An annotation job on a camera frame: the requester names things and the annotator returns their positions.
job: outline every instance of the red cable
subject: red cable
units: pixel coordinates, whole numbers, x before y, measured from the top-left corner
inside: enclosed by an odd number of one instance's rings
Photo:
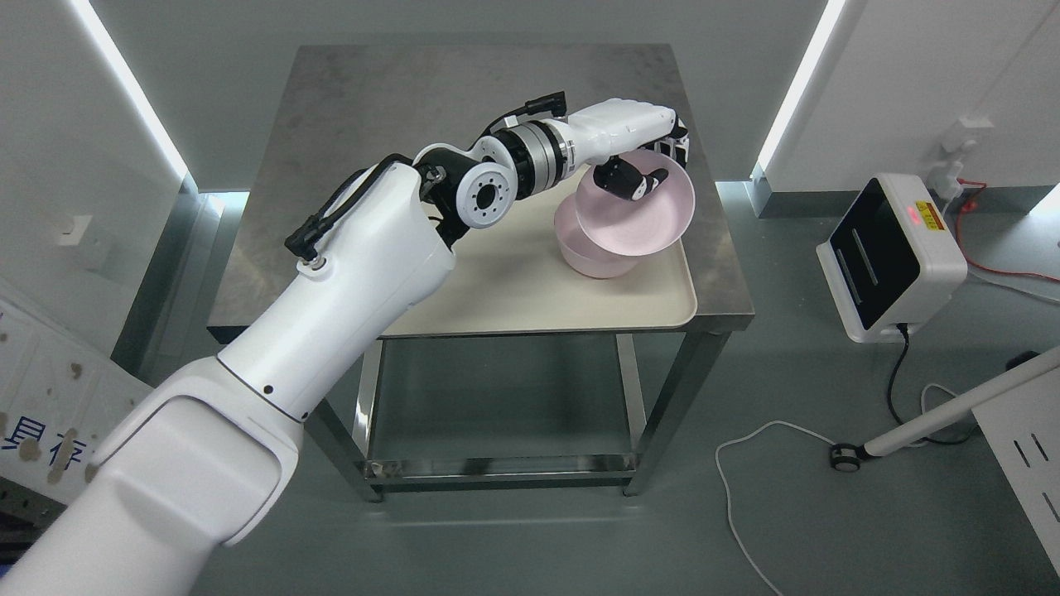
[[[1030,277],[1037,279],[1044,279],[1046,281],[1052,281],[1054,283],[1060,283],[1060,278],[1055,278],[1053,276],[1047,276],[1045,274],[1039,274],[1035,271],[1009,271],[1005,269],[995,269],[993,267],[988,267],[986,265],[982,265],[973,261],[972,258],[968,256],[968,252],[965,251],[965,245],[960,240],[960,216],[964,215],[965,213],[968,213],[969,211],[974,211],[975,208],[978,207],[978,205],[975,203],[975,197],[979,196],[979,193],[986,190],[987,183],[976,182],[974,180],[966,180],[964,178],[957,178],[957,181],[960,182],[961,185],[979,187],[978,190],[972,193],[972,196],[968,197],[968,200],[966,200],[965,204],[960,206],[960,210],[957,211],[957,220],[954,224],[954,231],[956,232],[957,236],[957,248],[960,249],[960,253],[965,256],[965,260],[968,261],[969,265],[978,269],[983,269],[984,271],[990,271],[991,274],[997,274],[1002,276]]]

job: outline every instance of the warning label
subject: warning label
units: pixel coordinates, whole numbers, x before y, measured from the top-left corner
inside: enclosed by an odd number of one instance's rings
[[[917,210],[920,211],[920,217],[923,218],[924,225],[928,226],[929,230],[944,230],[946,226],[942,224],[942,217],[939,217],[938,211],[935,210],[935,204],[930,200],[918,200]]]

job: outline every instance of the gray floor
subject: gray floor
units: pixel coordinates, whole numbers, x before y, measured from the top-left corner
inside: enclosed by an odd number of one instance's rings
[[[880,434],[890,426],[883,389],[899,348],[855,345],[843,333],[813,252],[834,220],[757,220],[742,185],[720,188],[758,314],[729,341],[646,494],[402,493],[369,505],[307,441],[271,514],[215,554],[195,593],[767,594],[728,533],[714,448],[773,419],[834,440]],[[159,360],[156,376],[216,350],[201,326],[236,224],[228,215],[222,225],[183,353]],[[1060,213],[976,214],[966,235],[984,260],[1060,275]],[[1025,285],[1060,295],[1055,285]],[[677,341],[638,337],[647,395],[657,391]],[[608,403],[620,403],[616,365],[597,343],[400,345],[384,379],[379,417],[391,431],[379,449],[388,456],[607,449],[621,440],[622,419]],[[1060,308],[969,281],[914,335],[898,407],[912,415],[924,383],[964,390],[1012,355],[1057,344]],[[349,403],[356,376],[333,392],[336,404]],[[727,450],[723,462],[738,528],[788,594],[1060,592],[982,436],[957,448],[903,450],[845,475],[828,468],[823,443],[772,428]]]

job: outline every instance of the black screen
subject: black screen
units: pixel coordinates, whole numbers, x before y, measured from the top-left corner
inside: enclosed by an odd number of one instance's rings
[[[865,329],[920,275],[920,263],[876,178],[854,199],[829,244]]]

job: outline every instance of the robotic arm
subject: robotic arm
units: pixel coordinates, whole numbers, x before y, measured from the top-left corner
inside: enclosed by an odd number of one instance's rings
[[[661,180],[630,172],[618,154],[668,146],[684,161],[687,130],[670,108],[616,99],[564,119],[565,110],[562,93],[546,95],[497,119],[467,151],[432,144],[347,179],[287,239],[300,258],[290,285],[216,357],[175,372],[114,430],[91,485],[0,582],[0,596],[187,594],[213,548],[242,540],[276,503],[298,461],[301,422],[391,322],[441,286],[470,229],[583,163],[615,164],[621,175],[597,183],[634,199]],[[543,111],[552,118],[518,120]],[[437,226],[421,201],[442,214]]]

